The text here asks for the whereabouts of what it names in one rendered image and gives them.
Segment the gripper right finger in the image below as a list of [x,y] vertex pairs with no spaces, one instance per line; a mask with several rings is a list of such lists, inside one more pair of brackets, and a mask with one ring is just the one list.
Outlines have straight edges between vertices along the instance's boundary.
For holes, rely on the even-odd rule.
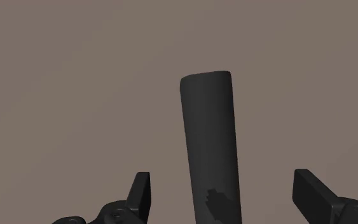
[[337,196],[308,169],[294,171],[292,199],[309,224],[358,224],[358,200]]

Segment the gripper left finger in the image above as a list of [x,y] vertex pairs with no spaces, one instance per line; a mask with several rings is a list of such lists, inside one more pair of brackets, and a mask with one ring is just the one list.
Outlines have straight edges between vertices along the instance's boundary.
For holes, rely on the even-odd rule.
[[150,208],[150,173],[138,172],[127,199],[107,203],[93,221],[87,223],[80,216],[67,216],[52,224],[147,224]]

